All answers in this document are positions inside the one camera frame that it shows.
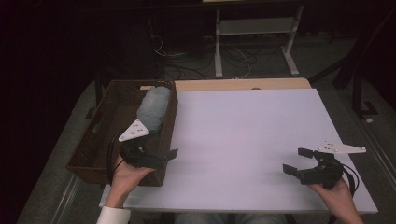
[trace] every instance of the black cable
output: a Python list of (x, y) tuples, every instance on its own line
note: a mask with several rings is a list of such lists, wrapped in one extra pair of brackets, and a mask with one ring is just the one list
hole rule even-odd
[(119, 166), (122, 164), (123, 161), (124, 161), (124, 159), (122, 159), (122, 160), (119, 162), (119, 164), (117, 164), (116, 167), (114, 167), (114, 169), (113, 169), (113, 174), (114, 174), (114, 172), (117, 170), (117, 168), (119, 168)]
[(113, 151), (114, 151), (114, 144), (116, 142), (116, 139), (120, 137), (125, 132), (126, 129), (123, 129), (119, 133), (115, 134), (111, 141), (108, 143), (107, 147), (107, 162), (106, 162), (106, 171), (107, 171), (107, 178), (108, 178), (108, 183), (111, 185), (113, 183), (113, 176), (114, 176), (114, 168), (113, 168)]
[[(250, 53), (250, 52), (242, 51), (242, 50), (240, 50), (240, 49), (237, 49), (237, 51), (238, 51), (238, 50), (241, 51), (241, 52), (243, 52), (244, 54), (250, 55), (250, 56), (245, 56), (245, 58), (246, 58), (247, 60), (250, 59), (250, 58), (253, 58), (253, 59), (254, 59), (253, 62), (249, 61), (249, 62), (248, 62), (249, 64), (254, 64), (254, 63), (256, 63), (256, 62), (258, 61), (256, 55), (254, 55), (254, 54), (252, 54), (252, 53)], [(230, 51), (228, 51), (228, 50), (225, 49), (225, 48), (222, 48), (221, 51), (222, 51), (223, 53), (226, 52), (226, 53), (228, 54), (228, 57), (229, 57), (231, 60), (236, 61), (236, 62), (238, 62), (238, 63), (246, 64), (245, 58), (244, 58), (244, 57), (241, 58), (241, 57), (233, 56), (233, 55), (230, 53)]]
[[(231, 47), (231, 46), (227, 46), (227, 44), (232, 44), (232, 43), (222, 44), (222, 47), (225, 46), (225, 47), (233, 48), (233, 47)], [(240, 49), (241, 49), (242, 52), (244, 52), (244, 53), (246, 53), (246, 54), (249, 54), (249, 55), (254, 55), (254, 56), (259, 56), (259, 55), (272, 55), (272, 54), (275, 54), (275, 53), (277, 53), (278, 51), (280, 51), (280, 47), (282, 46), (282, 45), (276, 46), (276, 49), (273, 50), (273, 51), (271, 51), (271, 52), (260, 53), (260, 51), (262, 51), (263, 49), (268, 49), (268, 47), (265, 47), (265, 43), (263, 43), (262, 45), (259, 45), (259, 47), (257, 48), (256, 52), (251, 53), (251, 52), (249, 52), (248, 50), (243, 49), (243, 46), (241, 45), (241, 43), (238, 42), (238, 43), (236, 43), (236, 44), (240, 47)]]
[(184, 73), (183, 71), (181, 71), (181, 69), (180, 69), (180, 68), (178, 68), (178, 69), (177, 69), (177, 71), (178, 71), (178, 77), (177, 77), (177, 80), (180, 80), (180, 78), (181, 78), (181, 75), (182, 75), (182, 74), (186, 75), (186, 73)]
[[(356, 176), (357, 184), (356, 184), (356, 186), (355, 186), (355, 179), (353, 178), (353, 175), (350, 174), (350, 173), (347, 171), (347, 169), (343, 167), (343, 172), (344, 172), (344, 174), (346, 174), (346, 178), (347, 178), (347, 181), (348, 181), (348, 183), (349, 183), (349, 192), (350, 192), (350, 194), (351, 194), (351, 196), (352, 196), (352, 198), (353, 198), (353, 196), (355, 195), (355, 192), (356, 192), (356, 190), (358, 189), (359, 184), (360, 184), (359, 176), (358, 176), (358, 174), (357, 174), (352, 168), (350, 168), (349, 166), (347, 166), (347, 165), (345, 165), (345, 164), (342, 164), (342, 165), (343, 165), (344, 167), (346, 167), (347, 169), (349, 169), (350, 171), (352, 171), (352, 173)], [(333, 224), (336, 220), (337, 220), (337, 217), (336, 217), (335, 215), (330, 215), (328, 224)]]
[(356, 187), (354, 188), (354, 191), (353, 191), (353, 194), (352, 194), (352, 197), (353, 197), (353, 195), (355, 194), (356, 190), (359, 188), (359, 185), (361, 184), (361, 181), (360, 181), (360, 179), (359, 179), (358, 174), (357, 174), (352, 168), (350, 168), (349, 166), (347, 166), (347, 165), (345, 165), (345, 164), (343, 164), (343, 166), (345, 166), (345, 167), (348, 168), (350, 171), (352, 171), (352, 173), (356, 176), (357, 184), (356, 184)]
[(192, 72), (197, 73), (198, 75), (200, 75), (203, 79), (206, 79), (206, 76), (204, 74), (202, 74), (201, 72), (197, 71), (197, 70), (200, 70), (200, 69), (192, 69), (192, 68), (184, 67), (184, 66), (181, 66), (181, 65), (178, 65), (178, 64), (174, 64), (174, 63), (165, 63), (165, 65), (172, 66), (172, 67), (175, 67), (175, 68), (185, 69), (185, 70), (188, 70), (188, 71), (192, 71)]
[(210, 56), (209, 62), (205, 66), (200, 67), (200, 68), (187, 68), (187, 67), (184, 67), (184, 66), (181, 66), (181, 65), (178, 65), (178, 66), (180, 68), (183, 68), (183, 69), (186, 69), (186, 70), (204, 70), (204, 69), (208, 68), (210, 66), (210, 64), (212, 64), (212, 61), (213, 61), (214, 57), (215, 57), (215, 53), (213, 52), (212, 56)]
[(172, 75), (170, 75), (168, 72), (164, 72), (165, 75), (168, 75), (173, 81), (175, 81), (175, 79), (172, 77)]
[(244, 46), (242, 46), (240, 43), (238, 43), (238, 48), (239, 48), (242, 52), (244, 52), (245, 54), (251, 55), (252, 57), (256, 58), (256, 60), (257, 60), (257, 57), (256, 57), (256, 56), (259, 54), (259, 52), (262, 50), (263, 47), (257, 48), (256, 51), (253, 52), (253, 53), (250, 52), (250, 51), (248, 51), (247, 49), (244, 49)]
[(188, 53), (184, 53), (183, 55), (174, 55), (174, 56), (168, 56), (166, 57), (166, 61), (171, 62), (171, 63), (189, 63), (189, 62), (194, 62), (197, 61), (201, 58), (203, 58), (206, 54), (214, 54), (215, 51), (213, 46), (209, 46), (209, 49), (205, 49), (200, 52), (194, 52), (190, 51)]
[[(242, 58), (235, 58), (230, 53), (230, 51), (228, 51), (227, 49), (221, 49), (220, 53), (221, 53), (221, 56), (224, 59), (224, 61), (227, 62), (229, 65), (232, 65), (232, 66), (237, 67), (237, 68), (247, 68), (248, 67), (248, 64), (246, 63), (246, 61), (245, 61), (245, 59), (243, 57)], [(241, 63), (242, 65), (245, 65), (245, 66), (239, 66), (239, 65), (237, 65), (235, 63), (231, 63), (230, 60), (235, 61), (236, 63)]]

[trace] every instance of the white table surface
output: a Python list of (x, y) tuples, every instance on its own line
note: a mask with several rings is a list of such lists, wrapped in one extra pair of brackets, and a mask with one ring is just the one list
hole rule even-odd
[[(298, 147), (318, 149), (341, 142), (314, 89), (183, 91), (162, 187), (137, 187), (125, 207), (149, 211), (326, 212), (319, 196), (282, 164), (317, 166), (297, 155)], [(356, 170), (348, 155), (336, 155)], [(106, 201), (106, 186), (100, 206)], [(361, 182), (355, 197), (361, 213), (377, 209)]]

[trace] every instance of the white gripper bracket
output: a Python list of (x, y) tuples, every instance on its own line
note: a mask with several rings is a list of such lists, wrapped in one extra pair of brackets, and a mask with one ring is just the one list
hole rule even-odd
[(131, 140), (137, 137), (141, 137), (149, 134), (149, 129), (143, 125), (143, 123), (137, 119), (134, 123), (129, 126), (129, 128), (119, 137), (119, 141), (123, 142), (126, 140)]
[(365, 147), (352, 147), (342, 143), (334, 143), (325, 141), (323, 146), (318, 149), (319, 152), (326, 152), (332, 154), (351, 154), (351, 153), (364, 153)]

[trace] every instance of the human hand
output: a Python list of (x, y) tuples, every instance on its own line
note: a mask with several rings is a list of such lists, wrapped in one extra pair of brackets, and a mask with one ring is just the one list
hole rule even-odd
[(353, 203), (346, 181), (341, 178), (332, 189), (320, 184), (308, 185), (314, 190), (332, 213), (345, 224), (361, 224), (363, 221)]
[(140, 180), (155, 171), (147, 167), (135, 168), (122, 161), (121, 156), (117, 157), (116, 164), (119, 163), (120, 165), (114, 171), (113, 183), (105, 203), (106, 207), (122, 208), (128, 194), (134, 190)]

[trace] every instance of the cloth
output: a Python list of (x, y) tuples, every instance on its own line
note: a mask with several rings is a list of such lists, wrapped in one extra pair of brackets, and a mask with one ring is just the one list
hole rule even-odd
[(103, 206), (96, 224), (127, 224), (131, 211)]

